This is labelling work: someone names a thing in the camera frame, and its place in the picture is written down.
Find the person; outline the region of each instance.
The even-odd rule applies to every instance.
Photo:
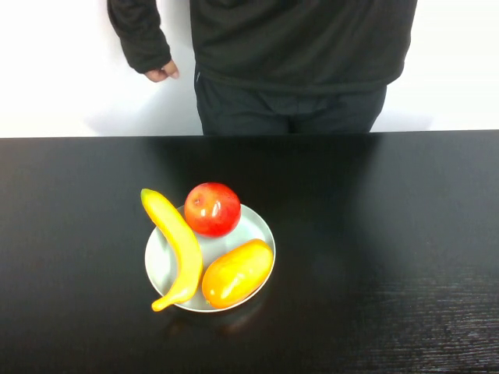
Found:
[[[190,0],[203,134],[369,132],[404,69],[416,2]],[[108,0],[108,15],[133,69],[179,77],[155,0]]]

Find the plate rim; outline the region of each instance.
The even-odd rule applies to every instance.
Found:
[[[184,208],[184,205],[181,205],[179,207],[177,207],[177,211],[180,211],[183,210]],[[235,303],[234,305],[231,305],[227,308],[223,308],[223,309],[193,309],[193,308],[190,308],[188,306],[185,306],[185,305],[182,305],[180,303],[175,303],[173,304],[174,306],[178,307],[178,308],[181,308],[181,309],[184,309],[184,310],[187,310],[189,312],[195,312],[195,313],[216,313],[216,312],[225,312],[227,310],[230,310],[230,309],[233,309],[233,308],[236,308],[238,307],[239,305],[241,304],[244,304],[245,302],[248,302],[253,296],[255,296],[261,288],[263,288],[263,286],[267,283],[267,281],[269,280],[269,278],[271,277],[272,275],[272,272],[274,271],[274,264],[275,264],[275,258],[277,256],[277,245],[276,245],[276,242],[275,242],[275,238],[274,238],[274,234],[272,233],[272,230],[270,228],[270,226],[268,225],[268,223],[265,221],[265,219],[262,218],[262,216],[260,216],[255,210],[251,209],[249,206],[247,205],[244,205],[244,204],[241,204],[241,208],[243,209],[247,209],[249,211],[251,211],[253,214],[255,214],[258,218],[260,218],[262,220],[262,222],[264,222],[264,224],[267,226],[268,228],[268,232],[270,233],[271,235],[271,240],[272,242],[274,243],[274,255],[273,255],[273,259],[272,259],[272,265],[271,265],[271,271],[269,271],[267,277],[265,278],[264,282],[255,290],[253,291],[250,295],[248,295],[246,298],[244,298],[243,300],[241,300],[240,302],[237,302]],[[156,292],[162,297],[164,296],[156,287],[156,285],[154,284],[154,282],[151,280],[150,278],[150,275],[149,275],[149,272],[147,271],[147,247],[149,246],[149,241],[151,240],[153,234],[155,231],[159,231],[161,235],[163,235],[161,233],[161,230],[159,229],[158,226],[155,226],[153,231],[149,234],[149,238],[147,239],[147,242],[146,242],[146,248],[144,249],[144,266],[146,268],[146,274],[147,274],[147,278],[149,279],[149,282],[150,284],[153,286],[154,290],[156,290]]]

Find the white wall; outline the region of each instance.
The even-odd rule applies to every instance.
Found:
[[[187,0],[158,0],[179,81],[131,70],[105,0],[5,2],[0,137],[200,134]],[[499,2],[419,0],[412,47],[374,131],[499,129]]]

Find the black sweater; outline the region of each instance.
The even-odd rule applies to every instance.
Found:
[[[376,89],[402,73],[416,1],[190,0],[196,63],[207,78],[246,88]],[[137,72],[170,61],[155,0],[108,0],[108,11]]]

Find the black pants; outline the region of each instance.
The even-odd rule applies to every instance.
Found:
[[[246,90],[195,74],[204,135],[365,133],[383,108],[387,87],[318,96]]]

